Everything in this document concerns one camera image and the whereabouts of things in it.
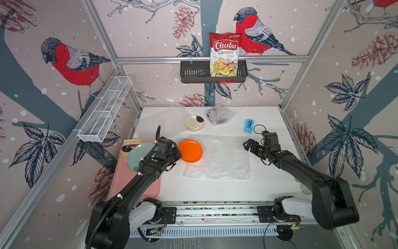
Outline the orange plastic plate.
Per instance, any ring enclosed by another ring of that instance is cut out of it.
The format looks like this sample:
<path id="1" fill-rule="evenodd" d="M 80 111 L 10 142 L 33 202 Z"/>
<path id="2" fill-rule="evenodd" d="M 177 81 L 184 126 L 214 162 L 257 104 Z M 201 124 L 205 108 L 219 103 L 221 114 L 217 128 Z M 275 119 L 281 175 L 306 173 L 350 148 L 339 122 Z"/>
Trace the orange plastic plate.
<path id="1" fill-rule="evenodd" d="M 201 144 L 195 140 L 184 140 L 178 145 L 182 154 L 181 160 L 187 163 L 198 162 L 203 155 Z"/>

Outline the blue tape dispenser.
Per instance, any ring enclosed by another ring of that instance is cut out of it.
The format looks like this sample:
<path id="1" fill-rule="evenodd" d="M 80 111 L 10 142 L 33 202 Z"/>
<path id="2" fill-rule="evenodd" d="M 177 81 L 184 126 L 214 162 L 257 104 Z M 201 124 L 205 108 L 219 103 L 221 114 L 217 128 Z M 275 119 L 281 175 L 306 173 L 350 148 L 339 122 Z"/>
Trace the blue tape dispenser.
<path id="1" fill-rule="evenodd" d="M 254 127 L 254 121 L 251 119 L 247 119 L 245 123 L 244 132 L 247 134 L 251 134 Z"/>

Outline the clear bubble wrap sheet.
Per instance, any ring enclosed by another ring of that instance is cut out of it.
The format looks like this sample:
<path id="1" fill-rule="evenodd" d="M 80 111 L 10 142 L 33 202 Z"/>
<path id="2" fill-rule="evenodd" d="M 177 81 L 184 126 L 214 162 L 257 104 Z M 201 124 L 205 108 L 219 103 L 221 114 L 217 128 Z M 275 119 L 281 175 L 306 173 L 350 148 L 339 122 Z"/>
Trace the clear bubble wrap sheet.
<path id="1" fill-rule="evenodd" d="M 214 126 L 230 122 L 236 113 L 228 108 L 216 104 L 212 109 L 206 111 L 206 117 Z"/>
<path id="2" fill-rule="evenodd" d="M 243 136 L 190 135 L 203 149 L 201 159 L 186 163 L 184 177 L 214 180 L 247 180 L 250 176 L 249 154 Z"/>

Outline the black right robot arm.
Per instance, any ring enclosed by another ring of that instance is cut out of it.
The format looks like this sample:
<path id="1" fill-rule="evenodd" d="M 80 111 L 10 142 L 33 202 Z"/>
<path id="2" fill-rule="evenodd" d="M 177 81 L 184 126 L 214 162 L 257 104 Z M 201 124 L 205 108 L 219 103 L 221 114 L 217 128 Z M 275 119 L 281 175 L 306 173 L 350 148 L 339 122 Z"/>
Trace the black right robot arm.
<path id="1" fill-rule="evenodd" d="M 315 220 L 327 230 L 359 221 L 359 212 L 346 180 L 320 173 L 288 150 L 281 150 L 276 133 L 263 131 L 262 136 L 262 144 L 249 139 L 243 143 L 244 149 L 288 172 L 312 193 L 311 201 L 293 196 L 276 198 L 273 215 L 277 220 L 287 216 L 301 216 Z"/>

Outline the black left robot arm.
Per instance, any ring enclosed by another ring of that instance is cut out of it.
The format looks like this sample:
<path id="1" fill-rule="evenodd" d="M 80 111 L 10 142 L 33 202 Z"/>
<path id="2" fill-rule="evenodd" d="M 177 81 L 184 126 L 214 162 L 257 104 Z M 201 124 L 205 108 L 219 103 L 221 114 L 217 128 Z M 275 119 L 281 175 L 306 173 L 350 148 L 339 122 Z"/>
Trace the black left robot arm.
<path id="1" fill-rule="evenodd" d="M 157 129 L 154 147 L 140 160 L 139 172 L 133 179 L 108 201 L 94 206 L 85 240 L 87 249 L 123 249 L 131 230 L 161 218 L 161 201 L 140 201 L 140 197 L 163 172 L 176 165 L 182 154 L 174 141 L 160 135 L 160 130 Z"/>

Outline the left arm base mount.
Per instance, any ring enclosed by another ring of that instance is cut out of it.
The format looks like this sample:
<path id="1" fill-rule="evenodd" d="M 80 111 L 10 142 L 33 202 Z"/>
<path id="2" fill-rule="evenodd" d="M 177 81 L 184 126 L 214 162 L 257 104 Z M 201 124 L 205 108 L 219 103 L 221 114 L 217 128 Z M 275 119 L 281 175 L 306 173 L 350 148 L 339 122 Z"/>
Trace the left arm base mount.
<path id="1" fill-rule="evenodd" d="M 160 218 L 155 218 L 154 221 L 147 221 L 145 225 L 169 225 L 176 223 L 177 208 L 176 207 L 163 207 Z"/>

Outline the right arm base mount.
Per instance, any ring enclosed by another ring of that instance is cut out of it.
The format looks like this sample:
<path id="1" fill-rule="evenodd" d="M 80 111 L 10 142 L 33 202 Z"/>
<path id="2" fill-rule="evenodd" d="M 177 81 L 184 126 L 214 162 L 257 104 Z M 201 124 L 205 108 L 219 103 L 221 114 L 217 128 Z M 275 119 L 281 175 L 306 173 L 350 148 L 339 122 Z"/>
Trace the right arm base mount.
<path id="1" fill-rule="evenodd" d="M 257 214 L 260 223 L 300 223 L 301 218 L 296 215 L 287 214 L 282 208 L 275 209 L 270 205 L 257 206 Z"/>

